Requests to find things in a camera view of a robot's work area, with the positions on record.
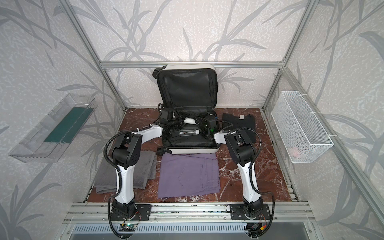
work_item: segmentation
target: open suitcase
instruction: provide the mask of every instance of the open suitcase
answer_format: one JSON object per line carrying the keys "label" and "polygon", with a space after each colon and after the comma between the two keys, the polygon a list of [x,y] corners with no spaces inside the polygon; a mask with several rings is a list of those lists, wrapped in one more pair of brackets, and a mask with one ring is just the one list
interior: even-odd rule
{"label": "open suitcase", "polygon": [[[153,77],[172,120],[163,122],[162,144],[172,154],[217,152],[220,144],[213,134],[218,131],[217,74],[210,64],[167,65],[156,68]],[[185,118],[196,124],[185,123]],[[182,130],[197,130],[198,134],[180,136]]]}

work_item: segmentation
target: marble surface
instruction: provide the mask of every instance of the marble surface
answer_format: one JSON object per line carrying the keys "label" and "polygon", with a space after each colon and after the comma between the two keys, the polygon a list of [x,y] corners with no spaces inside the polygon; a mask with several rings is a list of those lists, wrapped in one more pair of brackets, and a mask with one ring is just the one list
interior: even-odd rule
{"label": "marble surface", "polygon": [[[256,131],[260,134],[263,145],[262,150],[255,161],[255,173],[259,191],[271,191],[276,201],[291,201],[288,188],[285,184],[278,160],[273,150],[271,140],[267,133],[260,109],[258,108],[218,108],[216,113],[221,119],[223,113],[230,113],[235,116],[241,114],[252,114],[256,120]],[[157,109],[128,109],[126,116],[120,126],[120,130],[128,130],[142,127],[153,122],[158,116]],[[161,146],[161,138],[145,142],[141,150],[156,151]],[[230,158],[227,146],[222,144],[216,153],[220,169],[219,193],[202,196],[169,197],[158,199],[157,189],[160,177],[161,157],[157,157],[156,178],[148,180],[146,189],[134,189],[137,202],[242,202],[243,187],[240,172],[237,165]],[[112,193],[97,194],[95,189],[91,191],[88,202],[106,202]],[[271,197],[263,195],[264,201],[271,201]]]}

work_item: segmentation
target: robotic arm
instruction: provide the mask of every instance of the robotic arm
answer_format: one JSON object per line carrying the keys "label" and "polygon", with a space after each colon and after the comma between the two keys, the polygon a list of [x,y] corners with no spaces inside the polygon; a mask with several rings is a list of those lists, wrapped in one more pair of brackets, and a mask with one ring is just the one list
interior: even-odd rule
{"label": "robotic arm", "polygon": [[[116,138],[112,159],[121,172],[121,191],[112,203],[113,212],[119,214],[124,219],[129,219],[136,212],[133,192],[133,171],[136,162],[139,160],[141,144],[153,138],[162,135],[162,127],[152,125],[152,127],[121,135]],[[254,174],[254,165],[252,169],[249,166],[252,159],[257,154],[250,138],[244,130],[236,132],[218,132],[214,134],[217,143],[227,144],[232,160],[237,164],[240,170],[240,176],[243,184],[244,214],[249,219],[258,216],[263,209],[263,199],[257,192],[256,177]],[[119,189],[119,172],[117,173],[117,189]]]}

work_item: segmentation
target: green cloth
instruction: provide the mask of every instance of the green cloth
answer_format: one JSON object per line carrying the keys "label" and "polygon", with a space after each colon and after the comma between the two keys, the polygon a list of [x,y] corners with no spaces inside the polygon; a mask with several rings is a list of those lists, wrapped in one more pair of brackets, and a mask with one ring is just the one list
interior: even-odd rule
{"label": "green cloth", "polygon": [[71,143],[92,112],[93,108],[72,108],[44,142]]}

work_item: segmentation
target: purple fabric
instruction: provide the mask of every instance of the purple fabric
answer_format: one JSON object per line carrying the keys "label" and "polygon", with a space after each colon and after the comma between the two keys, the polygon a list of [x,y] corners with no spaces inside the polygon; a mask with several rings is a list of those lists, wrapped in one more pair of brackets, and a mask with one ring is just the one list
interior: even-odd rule
{"label": "purple fabric", "polygon": [[219,191],[215,153],[165,153],[161,158],[158,198],[204,195]]}

